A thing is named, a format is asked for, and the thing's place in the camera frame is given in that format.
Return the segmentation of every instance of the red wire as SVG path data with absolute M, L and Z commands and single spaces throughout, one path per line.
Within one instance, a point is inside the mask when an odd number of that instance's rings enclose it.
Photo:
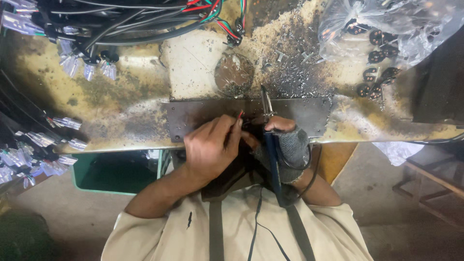
M 231 36 L 235 37 L 235 38 L 238 38 L 235 34 L 233 34 L 231 31 L 229 31 L 229 29 L 226 28 L 226 26 L 222 26 L 220 22 L 218 22 L 218 24 L 222 27 L 222 29 L 224 29 L 226 32 L 228 32 Z
M 188 5 L 188 6 L 191 6 L 191 5 L 193 5 L 193 4 L 197 3 L 197 2 L 200 2 L 200 1 L 201 1 L 201 0 L 189 1 L 189 2 L 187 2 L 187 5 Z
M 211 11 L 213 11 L 216 7 L 216 5 L 219 3 L 219 0 L 216 0 L 216 2 L 214 3 L 214 5 L 212 6 L 211 8 Z M 201 23 L 204 19 L 206 19 L 209 15 L 205 15 L 199 22 Z
M 210 6 L 211 6 L 211 5 L 205 5 L 205 6 L 199 6 L 199 7 L 186 8 L 186 9 L 182 10 L 182 12 L 188 12 L 188 11 L 199 10 L 199 9 L 203 9 L 203 8 L 208 8 L 208 7 L 210 7 Z

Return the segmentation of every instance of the metal scrap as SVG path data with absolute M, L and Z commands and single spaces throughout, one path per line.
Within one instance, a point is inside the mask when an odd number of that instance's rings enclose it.
M 285 53 L 283 53 L 283 52 L 281 52 L 281 51 L 279 51 L 277 49 L 275 51 L 279 55 L 279 58 L 277 58 L 277 62 L 282 62 L 283 57 L 286 57 L 286 58 L 289 57 L 288 55 L 286 55 Z
M 306 52 L 303 52 L 301 55 L 303 55 L 303 62 L 301 62 L 300 64 L 303 64 L 304 62 L 306 62 L 311 56 L 313 56 L 313 52 L 311 52 L 310 54 L 306 54 Z

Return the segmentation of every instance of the dirty table surface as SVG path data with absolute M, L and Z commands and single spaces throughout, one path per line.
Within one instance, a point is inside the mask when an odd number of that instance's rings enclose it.
M 259 99 L 260 85 L 271 98 L 332 97 L 323 137 L 314 142 L 420 141 L 460 134 L 453 125 L 412 123 L 412 96 L 419 74 L 412 68 L 384 88 L 384 99 L 356 94 L 364 64 L 316 63 L 317 29 L 325 1 L 253 0 L 247 12 L 242 44 L 227 50 L 226 35 L 216 25 L 162 43 L 121 46 L 113 81 L 99 72 L 92 81 L 83 68 L 74 78 L 63 71 L 57 45 L 41 36 L 9 31 L 3 68 L 39 106 L 83 122 L 81 133 L 89 143 L 85 152 L 173 148 L 167 114 L 169 101 L 221 99 L 215 90 L 214 68 L 223 53 L 240 53 L 255 66 L 252 88 L 237 99 Z M 239 1 L 224 2 L 221 18 L 231 24 L 239 16 Z M 277 61 L 275 50 L 289 57 Z M 301 64 L 302 52 L 314 55 Z M 388 59 L 376 67 L 388 67 Z M 76 151 L 67 145 L 62 152 Z

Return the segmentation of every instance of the glove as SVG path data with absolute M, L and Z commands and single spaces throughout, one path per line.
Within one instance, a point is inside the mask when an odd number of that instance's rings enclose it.
M 308 135 L 303 129 L 295 126 L 295 130 L 291 132 L 279 132 L 275 135 L 278 136 L 280 150 L 287 162 L 293 166 L 304 166 L 304 156 L 308 150 Z M 269 163 L 269 156 L 265 145 L 260 144 L 253 152 L 255 159 L 268 170 L 271 170 Z M 302 170 L 296 170 L 288 167 L 282 159 L 279 159 L 279 178 L 280 182 L 290 184 L 297 181 L 303 174 Z

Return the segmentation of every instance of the white cloth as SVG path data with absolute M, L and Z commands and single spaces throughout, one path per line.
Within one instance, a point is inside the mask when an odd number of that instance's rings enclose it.
M 224 256 L 226 261 L 248 258 L 255 228 L 259 185 L 230 193 L 222 202 Z M 292 261 L 305 260 L 293 235 L 285 209 L 274 194 L 263 189 L 258 222 L 270 229 Z M 317 261 L 372 260 L 353 212 L 338 207 L 296 204 Z M 188 218 L 192 212 L 192 222 Z M 209 259 L 209 203 L 200 194 L 184 199 L 169 217 L 142 219 L 119 214 L 102 254 L 103 261 L 205 261 Z M 272 235 L 258 227 L 252 260 L 285 260 Z

